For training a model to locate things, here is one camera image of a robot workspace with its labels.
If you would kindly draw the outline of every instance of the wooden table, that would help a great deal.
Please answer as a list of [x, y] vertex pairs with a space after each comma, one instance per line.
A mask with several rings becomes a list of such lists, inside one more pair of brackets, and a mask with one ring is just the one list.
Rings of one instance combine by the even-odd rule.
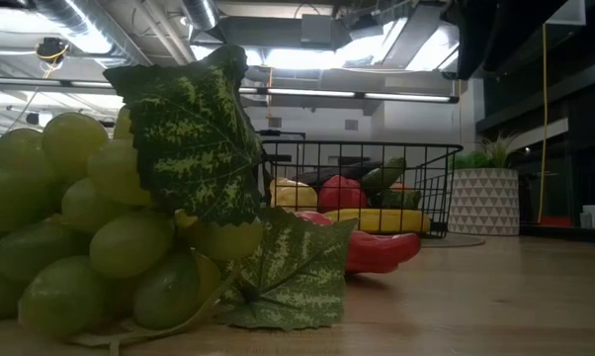
[[[94, 356], [0, 322], [0, 356]], [[123, 350], [183, 355], [595, 355], [595, 244], [489, 238], [423, 249], [392, 274], [348, 280], [341, 324], [296, 332], [207, 325]]]

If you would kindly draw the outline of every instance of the red pepper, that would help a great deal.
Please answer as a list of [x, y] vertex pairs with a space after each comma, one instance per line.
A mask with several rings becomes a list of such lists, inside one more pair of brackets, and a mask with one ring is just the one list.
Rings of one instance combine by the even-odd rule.
[[313, 222], [320, 225], [330, 225], [333, 223], [331, 219], [316, 212], [294, 212], [294, 214], [308, 222]]
[[336, 175], [324, 183], [319, 191], [317, 207], [320, 213], [345, 208], [365, 208], [366, 194], [361, 191], [359, 182]]
[[355, 230], [348, 244], [346, 272], [388, 273], [419, 251], [420, 238], [414, 233], [380, 236]]

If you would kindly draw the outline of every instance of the triangle-patterned planter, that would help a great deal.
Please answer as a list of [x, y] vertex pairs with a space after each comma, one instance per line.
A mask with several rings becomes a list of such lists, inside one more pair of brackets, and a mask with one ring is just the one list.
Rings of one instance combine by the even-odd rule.
[[449, 231], [481, 235], [518, 235], [517, 171], [501, 168], [454, 171]]

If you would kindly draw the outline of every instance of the wire basket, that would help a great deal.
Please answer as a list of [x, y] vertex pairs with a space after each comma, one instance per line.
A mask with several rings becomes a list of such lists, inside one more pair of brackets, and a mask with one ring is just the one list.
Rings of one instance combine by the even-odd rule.
[[267, 206], [358, 219], [357, 229], [375, 234], [447, 233], [459, 145], [264, 139], [263, 148], [258, 184]]

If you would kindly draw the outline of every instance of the grape leaf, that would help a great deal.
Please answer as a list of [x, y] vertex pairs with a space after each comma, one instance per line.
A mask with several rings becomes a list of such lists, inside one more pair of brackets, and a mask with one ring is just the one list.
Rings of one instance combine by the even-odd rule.
[[224, 45], [183, 66], [104, 71], [130, 109], [141, 186], [159, 207], [219, 224], [256, 217], [261, 145], [240, 105], [246, 70], [244, 50]]
[[[322, 226], [282, 208], [265, 209], [262, 242], [241, 260], [239, 278], [222, 296], [233, 306], [222, 323], [283, 330], [328, 326], [341, 318], [344, 266], [356, 221]], [[233, 262], [219, 264], [227, 275]]]

